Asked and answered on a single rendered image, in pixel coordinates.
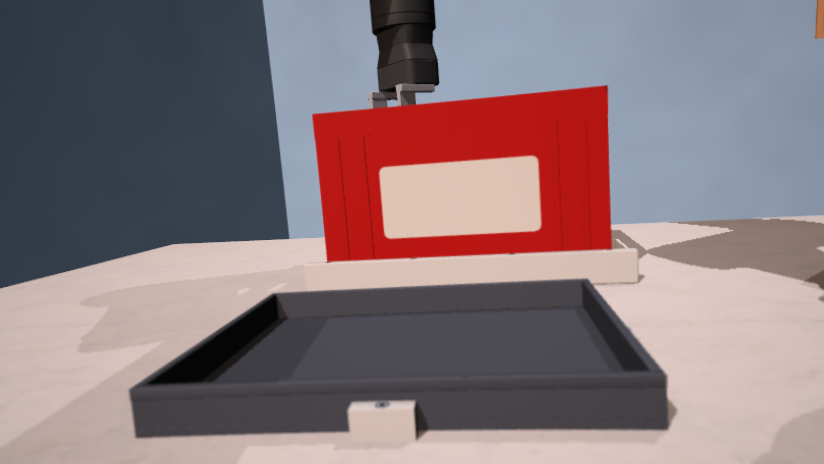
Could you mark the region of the dark grey shallow tray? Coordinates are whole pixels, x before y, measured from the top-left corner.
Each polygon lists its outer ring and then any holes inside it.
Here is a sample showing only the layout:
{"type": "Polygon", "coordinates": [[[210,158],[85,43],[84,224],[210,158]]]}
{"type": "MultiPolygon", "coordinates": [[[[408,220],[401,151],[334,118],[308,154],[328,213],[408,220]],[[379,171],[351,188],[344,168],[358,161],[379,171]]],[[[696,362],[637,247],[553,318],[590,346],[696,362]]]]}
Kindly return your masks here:
{"type": "Polygon", "coordinates": [[[350,432],[379,401],[418,431],[669,430],[667,387],[585,278],[272,293],[129,395],[159,438],[350,432]]]}

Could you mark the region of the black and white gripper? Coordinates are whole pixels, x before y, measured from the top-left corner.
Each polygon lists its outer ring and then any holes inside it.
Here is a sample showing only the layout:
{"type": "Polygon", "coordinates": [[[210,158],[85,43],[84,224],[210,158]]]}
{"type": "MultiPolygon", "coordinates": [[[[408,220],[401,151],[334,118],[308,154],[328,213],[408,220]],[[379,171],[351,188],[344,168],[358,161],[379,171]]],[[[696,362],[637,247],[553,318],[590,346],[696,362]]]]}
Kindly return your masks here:
{"type": "Polygon", "coordinates": [[[439,85],[434,0],[369,1],[379,48],[379,92],[367,93],[370,109],[387,107],[387,100],[416,105],[415,93],[432,93],[439,85]]]}

